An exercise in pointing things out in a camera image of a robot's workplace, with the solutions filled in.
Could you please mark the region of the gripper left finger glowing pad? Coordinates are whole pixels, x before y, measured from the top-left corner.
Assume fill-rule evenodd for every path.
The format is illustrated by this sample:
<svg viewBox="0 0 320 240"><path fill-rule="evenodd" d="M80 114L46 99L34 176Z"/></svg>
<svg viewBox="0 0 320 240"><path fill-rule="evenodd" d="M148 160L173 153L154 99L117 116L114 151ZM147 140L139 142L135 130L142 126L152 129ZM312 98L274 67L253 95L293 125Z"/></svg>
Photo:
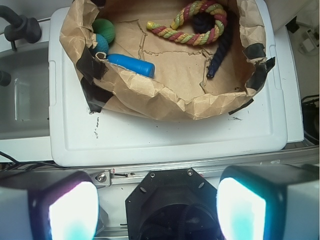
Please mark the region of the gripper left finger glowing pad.
<svg viewBox="0 0 320 240"><path fill-rule="evenodd" d="M92 240L98 217L98 190L84 171L0 174L2 240Z"/></svg>

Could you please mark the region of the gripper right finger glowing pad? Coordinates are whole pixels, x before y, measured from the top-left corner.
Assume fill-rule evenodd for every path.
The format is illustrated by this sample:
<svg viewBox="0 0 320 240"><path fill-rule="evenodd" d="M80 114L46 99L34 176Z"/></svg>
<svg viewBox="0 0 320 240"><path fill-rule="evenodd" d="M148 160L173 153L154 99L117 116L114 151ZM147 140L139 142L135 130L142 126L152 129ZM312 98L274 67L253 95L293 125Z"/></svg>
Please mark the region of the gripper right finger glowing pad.
<svg viewBox="0 0 320 240"><path fill-rule="evenodd" d="M318 240L320 168L230 165L220 177L216 209L227 240Z"/></svg>

